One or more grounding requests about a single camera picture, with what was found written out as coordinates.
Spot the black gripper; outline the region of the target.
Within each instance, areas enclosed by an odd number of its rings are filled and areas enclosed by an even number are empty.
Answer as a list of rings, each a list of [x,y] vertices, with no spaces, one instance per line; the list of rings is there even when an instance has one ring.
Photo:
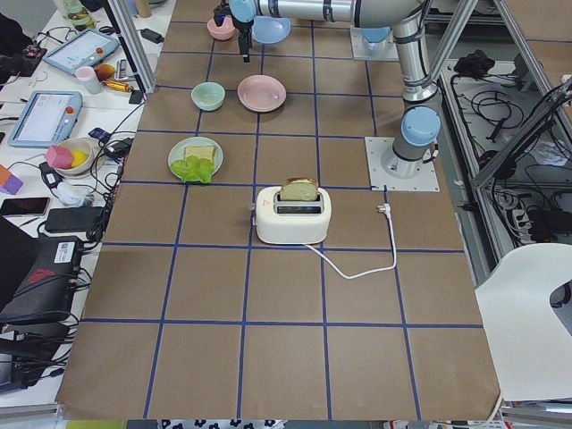
[[[253,0],[222,0],[214,8],[214,22],[217,27],[223,25],[223,19],[229,16],[233,26],[240,32],[238,37],[240,55],[244,63],[250,62],[251,29],[254,24]]]

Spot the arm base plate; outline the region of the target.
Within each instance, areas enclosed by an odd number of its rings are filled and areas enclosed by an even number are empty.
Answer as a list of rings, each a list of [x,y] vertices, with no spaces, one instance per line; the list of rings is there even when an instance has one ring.
[[[362,28],[350,28],[350,41],[352,45],[352,54],[355,60],[363,61],[381,61],[381,62],[397,62],[398,54],[397,48],[393,40],[391,33],[391,38],[389,44],[385,49],[367,52],[362,43]]]
[[[394,138],[365,137],[370,189],[379,191],[439,192],[440,186],[426,149],[420,160],[400,159],[393,151]]]

